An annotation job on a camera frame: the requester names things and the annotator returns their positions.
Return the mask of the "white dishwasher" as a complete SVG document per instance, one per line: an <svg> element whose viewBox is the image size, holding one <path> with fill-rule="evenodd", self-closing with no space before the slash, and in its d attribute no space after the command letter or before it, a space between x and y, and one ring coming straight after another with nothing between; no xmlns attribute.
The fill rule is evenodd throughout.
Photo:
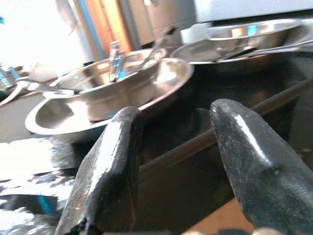
<svg viewBox="0 0 313 235"><path fill-rule="evenodd" d="M313 0L194 0L197 22L214 26L313 17Z"/></svg>

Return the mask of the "small steel bowl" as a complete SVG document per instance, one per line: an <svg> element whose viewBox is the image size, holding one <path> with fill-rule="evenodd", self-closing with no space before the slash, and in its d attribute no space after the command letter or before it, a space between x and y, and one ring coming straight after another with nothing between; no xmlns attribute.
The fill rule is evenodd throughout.
<svg viewBox="0 0 313 235"><path fill-rule="evenodd" d="M267 49L279 47L289 35L301 26L296 19L278 19L211 27L206 38L217 51L226 54L246 47Z"/></svg>

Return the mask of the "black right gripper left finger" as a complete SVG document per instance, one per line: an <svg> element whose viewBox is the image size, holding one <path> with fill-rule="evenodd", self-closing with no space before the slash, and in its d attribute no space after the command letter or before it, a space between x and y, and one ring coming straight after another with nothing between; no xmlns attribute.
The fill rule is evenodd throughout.
<svg viewBox="0 0 313 235"><path fill-rule="evenodd" d="M118 111L82 160L54 235L128 233L135 224L141 111Z"/></svg>

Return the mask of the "tall steel canister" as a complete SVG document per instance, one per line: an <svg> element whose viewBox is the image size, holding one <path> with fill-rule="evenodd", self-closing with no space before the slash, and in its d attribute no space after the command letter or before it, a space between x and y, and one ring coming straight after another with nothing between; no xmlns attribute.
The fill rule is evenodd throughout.
<svg viewBox="0 0 313 235"><path fill-rule="evenodd" d="M128 0L68 1L93 61L107 58L113 41L126 52L141 49Z"/></svg>

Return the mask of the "shallow steel plate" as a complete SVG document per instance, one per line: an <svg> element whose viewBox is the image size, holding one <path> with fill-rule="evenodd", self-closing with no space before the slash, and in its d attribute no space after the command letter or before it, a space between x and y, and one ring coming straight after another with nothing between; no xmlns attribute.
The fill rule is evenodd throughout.
<svg viewBox="0 0 313 235"><path fill-rule="evenodd" d="M253 61L253 60L271 60L274 55L256 55L250 57L233 58L219 60L221 55L219 54L218 46L214 45L212 41L202 39L190 44L185 44L175 49L171 54L171 58L180 58L188 63L194 65L202 64L218 64L218 63L230 63L239 61Z"/></svg>

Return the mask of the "large deep steel plate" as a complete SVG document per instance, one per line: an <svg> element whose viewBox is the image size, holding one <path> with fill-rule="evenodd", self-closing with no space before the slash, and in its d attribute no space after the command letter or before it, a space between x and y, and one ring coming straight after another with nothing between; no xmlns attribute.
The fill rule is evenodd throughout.
<svg viewBox="0 0 313 235"><path fill-rule="evenodd" d="M127 106L152 119L175 100L194 67L177 58L160 60L152 74L145 71L73 96L52 96L35 106L25 119L28 131L65 142L95 141L111 118Z"/></svg>

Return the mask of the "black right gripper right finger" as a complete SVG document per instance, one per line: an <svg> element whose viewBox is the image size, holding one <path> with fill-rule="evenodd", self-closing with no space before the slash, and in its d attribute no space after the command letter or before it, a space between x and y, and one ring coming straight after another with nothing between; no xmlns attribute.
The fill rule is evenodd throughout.
<svg viewBox="0 0 313 235"><path fill-rule="evenodd" d="M235 198L255 228L313 235L313 171L256 112L218 99L211 125Z"/></svg>

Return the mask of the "upright steel utensil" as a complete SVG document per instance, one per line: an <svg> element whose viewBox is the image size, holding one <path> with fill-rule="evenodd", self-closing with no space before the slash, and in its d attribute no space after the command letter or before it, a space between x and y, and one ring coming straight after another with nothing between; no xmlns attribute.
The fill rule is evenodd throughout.
<svg viewBox="0 0 313 235"><path fill-rule="evenodd" d="M120 49L119 41L113 41L110 43L110 73L109 82L116 82L119 79L120 71L122 70L123 63L125 60L125 51Z"/></svg>

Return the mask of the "steel fork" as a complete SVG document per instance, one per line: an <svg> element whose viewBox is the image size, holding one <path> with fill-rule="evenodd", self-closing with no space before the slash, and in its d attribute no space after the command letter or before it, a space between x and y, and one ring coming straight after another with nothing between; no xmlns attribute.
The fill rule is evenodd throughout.
<svg viewBox="0 0 313 235"><path fill-rule="evenodd" d="M151 49L151 52L148 54L148 56L143 60L141 64L139 64L136 67L136 70L135 70L136 72L143 70L146 64L148 64L149 61L151 61L154 58L157 52L164 52L166 55L167 53L166 46L169 43L169 41L172 39L175 31L176 31L176 27L172 27L171 29L163 33L163 36L154 43Z"/></svg>
<svg viewBox="0 0 313 235"><path fill-rule="evenodd" d="M264 50L256 50L250 53L237 53L234 55L230 55L224 58L220 58L215 60L214 62L220 62L223 60L230 60L230 59L236 59L236 58L244 58L244 57L251 57L251 56L259 56L259 55L268 55L268 54L278 54L278 53L288 53L288 52L294 52L301 49L302 46L297 47L289 47L289 48L283 48L283 49L264 49Z"/></svg>

